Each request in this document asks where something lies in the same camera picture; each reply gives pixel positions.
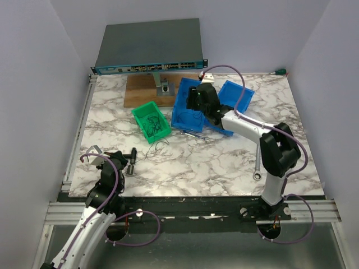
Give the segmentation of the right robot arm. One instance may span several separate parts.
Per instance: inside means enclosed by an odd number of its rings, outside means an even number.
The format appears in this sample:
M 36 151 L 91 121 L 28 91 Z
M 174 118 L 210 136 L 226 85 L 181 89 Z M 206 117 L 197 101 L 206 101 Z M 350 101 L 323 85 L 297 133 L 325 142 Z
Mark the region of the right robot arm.
M 202 112 L 210 124 L 239 134 L 259 145 L 267 175 L 261 194 L 264 202 L 258 205 L 258 213 L 263 219 L 269 220 L 278 213 L 277 204 L 282 200 L 286 177 L 301 157 L 298 148 L 301 144 L 293 137 L 287 124 L 268 125 L 240 113 L 238 106 L 244 93 L 245 87 L 234 107 L 231 107 L 220 102 L 212 84 L 201 83 L 189 88 L 186 106 L 187 109 Z

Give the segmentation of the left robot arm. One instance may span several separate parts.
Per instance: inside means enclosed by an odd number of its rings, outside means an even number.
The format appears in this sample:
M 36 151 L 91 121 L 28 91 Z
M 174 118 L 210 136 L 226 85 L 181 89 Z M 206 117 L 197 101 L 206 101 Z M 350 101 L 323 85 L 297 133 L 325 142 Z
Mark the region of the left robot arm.
M 89 191 L 80 220 L 69 239 L 50 262 L 41 268 L 87 268 L 90 257 L 103 234 L 114 221 L 125 213 L 125 178 L 122 170 L 128 159 L 121 151 L 95 154 L 90 151 L 80 157 L 101 171 L 100 179 Z

